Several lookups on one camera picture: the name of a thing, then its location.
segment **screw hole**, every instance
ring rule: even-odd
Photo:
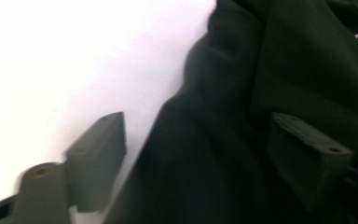
[[[338,148],[335,148],[335,147],[329,148],[329,151],[334,152],[334,153],[340,152],[340,150]]]
[[[30,173],[30,176],[32,179],[38,179],[38,178],[42,178],[45,177],[47,175],[50,175],[50,173],[53,171],[53,169],[51,167],[47,167],[47,166],[42,166],[39,167],[35,170],[33,170]]]

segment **dark clothing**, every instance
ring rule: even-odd
[[[317,223],[277,187],[269,117],[302,118],[357,163],[355,32],[323,0],[217,0],[105,224]]]

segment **black cloth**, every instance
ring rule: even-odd
[[[277,187],[269,117],[302,118],[358,162],[350,29],[323,0],[217,0],[104,223],[316,223],[293,216]]]

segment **black fabric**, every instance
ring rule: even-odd
[[[272,111],[358,162],[358,39],[322,0],[217,0],[105,224],[317,223],[269,161]]]

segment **white background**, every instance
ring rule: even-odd
[[[97,118],[124,111],[128,156],[182,82],[214,0],[0,0],[0,200]]]

